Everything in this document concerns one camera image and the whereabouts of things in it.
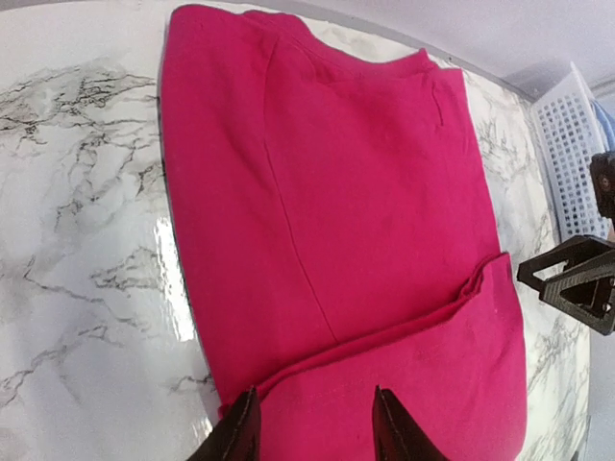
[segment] cloth fold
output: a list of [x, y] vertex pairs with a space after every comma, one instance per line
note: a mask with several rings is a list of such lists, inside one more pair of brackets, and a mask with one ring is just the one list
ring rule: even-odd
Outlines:
[[[476, 309], [466, 300], [501, 250], [460, 70], [439, 69], [425, 51], [361, 61], [287, 14], [187, 6], [169, 26], [161, 118], [187, 291], [223, 403], [256, 385], [263, 430], [320, 439], [329, 425], [313, 415], [302, 425], [302, 415], [320, 408], [347, 425], [337, 410], [362, 411], [355, 382], [390, 387], [408, 409], [467, 391], [455, 411], [422, 410], [443, 452], [512, 459], [525, 433], [522, 319], [501, 268], [489, 286], [505, 296], [485, 295]], [[475, 327], [466, 309], [503, 314]], [[413, 339], [426, 331], [429, 340]], [[466, 355], [429, 354], [442, 348]], [[395, 362], [404, 356], [429, 357], [429, 367]], [[444, 376], [405, 384], [398, 369], [413, 366]], [[310, 387], [321, 374], [339, 405], [331, 414], [318, 404], [326, 390]], [[293, 437], [273, 447], [263, 435], [263, 460], [369, 459], [353, 448], [365, 428], [351, 429], [334, 453]]]

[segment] laundry basket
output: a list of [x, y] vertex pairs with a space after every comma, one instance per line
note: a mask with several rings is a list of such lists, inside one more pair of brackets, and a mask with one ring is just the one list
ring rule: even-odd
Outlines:
[[578, 234], [608, 234], [589, 174], [591, 157], [604, 152], [591, 99], [589, 87], [571, 64], [570, 74], [531, 107], [562, 241]]

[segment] marble surface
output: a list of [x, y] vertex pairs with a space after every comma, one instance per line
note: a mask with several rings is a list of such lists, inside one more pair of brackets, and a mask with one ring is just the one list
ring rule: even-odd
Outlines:
[[[160, 155], [160, 55], [178, 5], [0, 13], [2, 461], [182, 460], [216, 423]], [[307, 24], [368, 61], [413, 51]], [[527, 105], [465, 80], [502, 246], [518, 264], [554, 245]], [[567, 461], [586, 425], [588, 331], [526, 287], [518, 293], [529, 390], [519, 459]]]

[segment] red fabric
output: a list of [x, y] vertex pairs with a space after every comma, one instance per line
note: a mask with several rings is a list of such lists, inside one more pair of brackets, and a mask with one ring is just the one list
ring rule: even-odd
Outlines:
[[522, 317], [460, 71], [189, 6], [161, 112], [194, 317], [223, 403], [258, 385], [263, 461], [373, 459], [377, 384], [454, 460], [514, 457]]

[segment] white marble table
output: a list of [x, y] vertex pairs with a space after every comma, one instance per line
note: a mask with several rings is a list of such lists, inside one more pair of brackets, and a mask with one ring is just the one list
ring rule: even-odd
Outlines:
[[[2, 461], [183, 460], [215, 424], [160, 158], [157, 79], [178, 5], [0, 13]], [[307, 24], [369, 61], [413, 51]], [[526, 103], [465, 77], [502, 246], [519, 263], [554, 245]], [[529, 389], [520, 459], [567, 461], [586, 425], [588, 331], [518, 292]]]

